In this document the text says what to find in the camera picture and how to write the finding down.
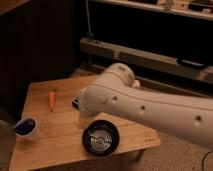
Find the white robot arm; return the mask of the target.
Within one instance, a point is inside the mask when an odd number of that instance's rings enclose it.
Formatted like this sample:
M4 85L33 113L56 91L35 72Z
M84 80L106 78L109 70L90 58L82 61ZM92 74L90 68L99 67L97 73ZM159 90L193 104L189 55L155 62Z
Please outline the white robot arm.
M142 90L122 63L109 66L83 90L80 112L114 115L213 150L213 99Z

